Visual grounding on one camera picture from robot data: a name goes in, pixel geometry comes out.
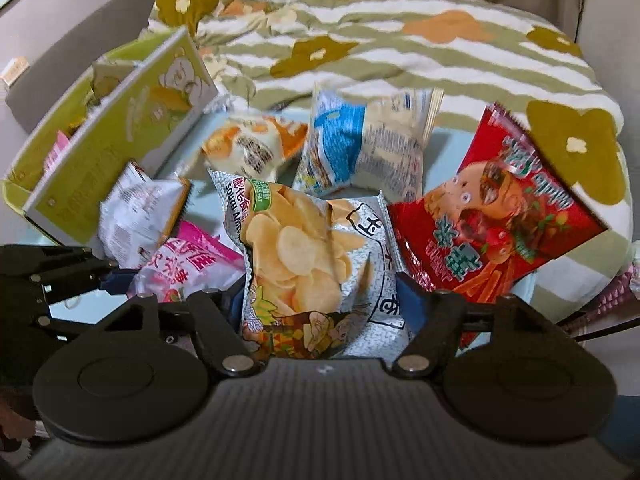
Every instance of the metal rivet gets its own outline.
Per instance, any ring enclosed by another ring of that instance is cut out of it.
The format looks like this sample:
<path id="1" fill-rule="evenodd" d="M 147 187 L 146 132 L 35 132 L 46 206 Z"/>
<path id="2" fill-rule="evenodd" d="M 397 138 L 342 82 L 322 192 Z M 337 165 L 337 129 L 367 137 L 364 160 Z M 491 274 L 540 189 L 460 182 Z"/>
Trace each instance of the metal rivet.
<path id="1" fill-rule="evenodd" d="M 418 354 L 403 355 L 398 359 L 398 366 L 407 372 L 421 372 L 429 368 L 429 360 Z"/>
<path id="2" fill-rule="evenodd" d="M 224 358 L 222 365 L 230 372 L 245 372 L 254 367 L 254 360 L 247 355 L 230 355 Z"/>

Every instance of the bed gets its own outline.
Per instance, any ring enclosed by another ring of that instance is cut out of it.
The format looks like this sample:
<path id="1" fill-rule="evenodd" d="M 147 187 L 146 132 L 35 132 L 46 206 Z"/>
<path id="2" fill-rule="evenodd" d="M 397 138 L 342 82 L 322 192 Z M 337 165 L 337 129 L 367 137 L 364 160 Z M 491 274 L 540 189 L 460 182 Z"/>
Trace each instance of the bed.
<path id="1" fill-rule="evenodd" d="M 236 109 L 301 112 L 316 83 L 356 98 L 443 88 L 426 150 L 431 165 L 445 167 L 443 180 L 486 104 L 501 102 L 609 227 L 536 273 L 530 302 L 552 321 L 583 306 L 628 262 L 620 107 L 580 47 L 544 19 L 480 0 L 156 0 L 142 36 L 181 25 Z"/>

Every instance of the pink package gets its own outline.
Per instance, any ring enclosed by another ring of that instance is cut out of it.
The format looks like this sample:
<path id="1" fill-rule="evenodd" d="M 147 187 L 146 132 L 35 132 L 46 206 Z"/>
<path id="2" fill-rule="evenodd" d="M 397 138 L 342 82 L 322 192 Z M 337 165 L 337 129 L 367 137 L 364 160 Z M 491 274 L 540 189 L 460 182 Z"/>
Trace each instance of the pink package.
<path id="1" fill-rule="evenodd" d="M 55 167 L 56 160 L 60 156 L 60 153 L 65 151 L 65 148 L 70 144 L 70 140 L 68 137 L 58 131 L 58 136 L 56 137 L 56 142 L 53 144 L 52 149 L 47 155 L 47 158 L 44 159 L 44 174 L 49 173 L 49 171 L 53 170 Z"/>
<path id="2" fill-rule="evenodd" d="M 180 238 L 180 240 L 192 242 L 207 251 L 218 254 L 230 264 L 236 264 L 239 269 L 244 269 L 244 259 L 242 258 L 242 254 L 235 252 L 233 249 L 228 248 L 225 244 L 220 242 L 220 237 L 214 238 L 191 222 L 187 222 L 185 220 L 180 222 L 180 225 L 178 225 L 177 237 Z"/>
<path id="3" fill-rule="evenodd" d="M 203 288 L 227 290 L 242 275 L 244 265 L 229 262 L 217 251 L 169 238 L 138 271 L 127 294 L 131 298 L 150 292 L 163 303 L 183 301 Z"/>

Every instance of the gray ribbed surface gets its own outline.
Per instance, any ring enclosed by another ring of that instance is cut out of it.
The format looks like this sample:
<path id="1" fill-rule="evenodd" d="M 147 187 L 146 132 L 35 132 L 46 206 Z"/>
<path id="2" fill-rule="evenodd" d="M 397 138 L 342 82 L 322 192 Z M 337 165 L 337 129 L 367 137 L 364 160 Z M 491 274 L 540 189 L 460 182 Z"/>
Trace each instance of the gray ribbed surface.
<path id="1" fill-rule="evenodd" d="M 259 376 L 222 383 L 203 412 L 171 434 L 117 450 L 56 441 L 22 473 L 28 480 L 602 480 L 629 470 L 592 439 L 525 449 L 483 438 L 448 415 L 427 384 L 395 380 L 377 361 L 272 360 Z"/>

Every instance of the wall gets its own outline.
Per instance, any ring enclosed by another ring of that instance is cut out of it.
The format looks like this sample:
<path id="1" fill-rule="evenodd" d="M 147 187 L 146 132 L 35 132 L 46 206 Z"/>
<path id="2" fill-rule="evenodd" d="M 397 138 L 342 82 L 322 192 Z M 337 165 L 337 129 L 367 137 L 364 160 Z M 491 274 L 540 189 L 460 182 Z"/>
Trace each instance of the wall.
<path id="1" fill-rule="evenodd" d="M 635 238 L 640 238 L 640 12 L 639 0 L 586 0 L 578 40 L 600 82 L 620 102 L 625 128 L 620 134 L 635 197 Z M 605 317 L 599 330 L 640 316 L 640 302 Z M 640 395 L 640 328 L 587 342 L 587 349 L 609 367 L 618 391 Z"/>
<path id="2" fill-rule="evenodd" d="M 0 68 L 15 56 L 37 59 L 52 44 L 109 0 L 14 0 L 0 9 Z M 0 174 L 26 138 L 0 96 Z M 0 203 L 0 244 L 22 237 L 24 221 Z"/>

